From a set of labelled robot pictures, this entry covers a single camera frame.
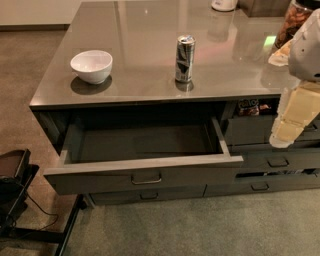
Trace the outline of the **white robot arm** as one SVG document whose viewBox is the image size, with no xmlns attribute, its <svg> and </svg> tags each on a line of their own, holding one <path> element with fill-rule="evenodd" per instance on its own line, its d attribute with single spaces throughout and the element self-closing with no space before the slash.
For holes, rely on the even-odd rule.
<svg viewBox="0 0 320 256">
<path fill-rule="evenodd" d="M 269 143 L 287 148 L 320 113 L 320 9 L 316 9 L 288 44 L 289 73 L 300 80 L 281 94 Z"/>
</svg>

